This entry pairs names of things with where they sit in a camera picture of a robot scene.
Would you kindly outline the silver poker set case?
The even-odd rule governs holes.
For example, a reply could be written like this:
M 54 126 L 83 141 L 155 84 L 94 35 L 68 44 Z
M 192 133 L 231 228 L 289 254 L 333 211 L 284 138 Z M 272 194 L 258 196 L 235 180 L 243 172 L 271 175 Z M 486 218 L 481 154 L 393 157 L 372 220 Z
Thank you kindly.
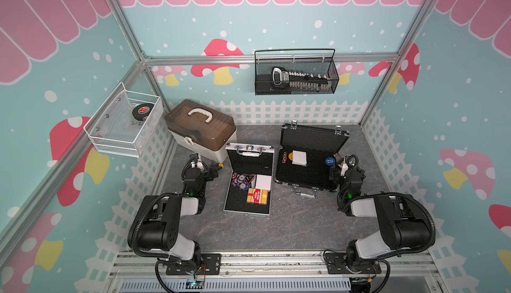
M 275 149 L 266 145 L 228 143 L 226 150 L 232 176 L 224 211 L 270 216 Z

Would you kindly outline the black poker set case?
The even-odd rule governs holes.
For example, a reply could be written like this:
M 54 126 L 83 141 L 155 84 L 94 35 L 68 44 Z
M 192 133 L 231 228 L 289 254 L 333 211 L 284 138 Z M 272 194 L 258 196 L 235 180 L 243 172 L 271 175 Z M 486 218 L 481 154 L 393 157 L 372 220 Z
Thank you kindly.
M 349 138 L 349 132 L 339 125 L 328 129 L 299 125 L 296 121 L 283 124 L 275 182 L 294 188 L 336 191 L 338 188 L 329 180 L 329 170 L 339 162 L 339 151 Z M 307 153 L 307 166 L 292 164 L 290 154 L 294 150 Z M 328 157 L 335 158 L 334 166 L 326 165 Z

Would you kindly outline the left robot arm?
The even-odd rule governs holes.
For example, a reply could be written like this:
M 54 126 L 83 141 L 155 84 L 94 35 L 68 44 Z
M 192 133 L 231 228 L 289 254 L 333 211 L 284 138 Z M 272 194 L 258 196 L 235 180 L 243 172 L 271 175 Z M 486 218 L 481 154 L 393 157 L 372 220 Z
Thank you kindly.
M 200 245 L 179 233 L 180 218 L 201 214 L 206 204 L 206 184 L 218 178 L 223 164 L 207 165 L 200 155 L 190 155 L 181 172 L 181 193 L 143 198 L 128 234 L 128 245 L 140 257 L 187 274 L 204 270 Z

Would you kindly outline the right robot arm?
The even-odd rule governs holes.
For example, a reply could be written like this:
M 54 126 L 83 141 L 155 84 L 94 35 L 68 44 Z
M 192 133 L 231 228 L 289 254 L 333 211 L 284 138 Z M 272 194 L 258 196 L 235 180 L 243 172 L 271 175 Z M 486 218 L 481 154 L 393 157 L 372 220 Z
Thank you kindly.
M 336 161 L 329 179 L 338 187 L 337 209 L 348 217 L 375 218 L 378 231 L 349 242 L 345 252 L 325 250 L 330 274 L 379 274 L 387 258 L 421 253 L 434 245 L 436 226 L 430 212 L 409 194 L 362 194 L 365 171 L 356 155 Z

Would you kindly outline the purple poker chips pile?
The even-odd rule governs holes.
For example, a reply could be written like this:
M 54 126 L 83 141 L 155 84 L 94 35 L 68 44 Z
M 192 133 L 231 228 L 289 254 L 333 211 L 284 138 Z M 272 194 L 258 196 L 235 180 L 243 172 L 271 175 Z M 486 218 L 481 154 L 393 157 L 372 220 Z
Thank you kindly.
M 255 183 L 255 174 L 238 174 L 233 173 L 231 179 L 231 187 L 238 188 L 240 190 L 251 189 Z

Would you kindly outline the socket bit set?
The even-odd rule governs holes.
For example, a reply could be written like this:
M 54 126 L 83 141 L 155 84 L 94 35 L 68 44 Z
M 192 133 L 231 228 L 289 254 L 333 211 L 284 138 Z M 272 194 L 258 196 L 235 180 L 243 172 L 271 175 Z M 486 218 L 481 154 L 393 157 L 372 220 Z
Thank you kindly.
M 299 73 L 274 67 L 271 70 L 271 86 L 276 89 L 320 92 L 331 89 L 331 81 L 326 76 L 314 77 L 312 73 Z

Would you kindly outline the blue round dealer chip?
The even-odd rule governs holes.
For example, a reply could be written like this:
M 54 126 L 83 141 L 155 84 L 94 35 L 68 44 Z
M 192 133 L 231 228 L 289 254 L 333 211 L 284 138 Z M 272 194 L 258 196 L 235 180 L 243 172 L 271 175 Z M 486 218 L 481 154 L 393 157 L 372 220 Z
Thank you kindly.
M 328 157 L 325 160 L 327 166 L 334 166 L 336 164 L 336 160 L 334 157 Z

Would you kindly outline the brown lid white toolbox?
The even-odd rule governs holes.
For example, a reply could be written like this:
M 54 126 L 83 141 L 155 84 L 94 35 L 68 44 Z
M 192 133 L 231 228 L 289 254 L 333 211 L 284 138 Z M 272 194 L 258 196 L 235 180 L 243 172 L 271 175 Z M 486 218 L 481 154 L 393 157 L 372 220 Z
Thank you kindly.
M 185 99 L 165 117 L 168 130 L 182 147 L 223 163 L 226 145 L 237 140 L 234 119 L 215 109 Z

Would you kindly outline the red orange card box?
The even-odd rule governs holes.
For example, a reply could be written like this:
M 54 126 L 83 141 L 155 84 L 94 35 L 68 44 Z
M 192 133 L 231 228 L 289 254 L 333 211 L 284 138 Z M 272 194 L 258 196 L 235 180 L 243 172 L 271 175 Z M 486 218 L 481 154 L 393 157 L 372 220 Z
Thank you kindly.
M 248 189 L 246 202 L 255 205 L 268 205 L 270 191 L 263 189 Z

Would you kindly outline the white card deck box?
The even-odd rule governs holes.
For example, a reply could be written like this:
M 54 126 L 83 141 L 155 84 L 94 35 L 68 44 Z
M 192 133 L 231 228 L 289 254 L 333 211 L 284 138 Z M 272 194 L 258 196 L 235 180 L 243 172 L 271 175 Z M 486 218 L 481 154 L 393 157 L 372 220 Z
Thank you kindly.
M 258 190 L 271 190 L 273 179 L 271 175 L 258 174 L 255 180 L 255 188 Z

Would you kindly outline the black tape roll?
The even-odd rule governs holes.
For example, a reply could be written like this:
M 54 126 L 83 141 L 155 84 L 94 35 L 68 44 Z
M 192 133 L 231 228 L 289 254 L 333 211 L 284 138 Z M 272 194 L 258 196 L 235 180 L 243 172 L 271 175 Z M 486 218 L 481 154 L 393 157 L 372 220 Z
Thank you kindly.
M 145 121 L 152 110 L 154 109 L 154 103 L 141 103 L 133 108 L 132 116 L 137 121 Z

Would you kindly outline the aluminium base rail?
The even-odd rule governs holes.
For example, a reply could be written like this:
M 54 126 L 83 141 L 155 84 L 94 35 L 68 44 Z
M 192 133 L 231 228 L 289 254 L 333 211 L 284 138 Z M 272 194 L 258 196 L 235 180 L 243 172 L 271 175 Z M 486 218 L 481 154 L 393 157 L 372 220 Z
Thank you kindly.
M 170 276 L 161 268 L 173 292 L 351 292 L 356 282 L 370 282 L 375 290 L 386 267 L 375 274 L 330 274 L 320 250 L 222 251 L 219 273 Z M 391 273 L 383 292 L 447 292 L 429 253 L 390 258 Z M 192 281 L 200 282 L 198 288 Z M 154 261 L 122 253 L 106 279 L 104 292 L 163 292 Z

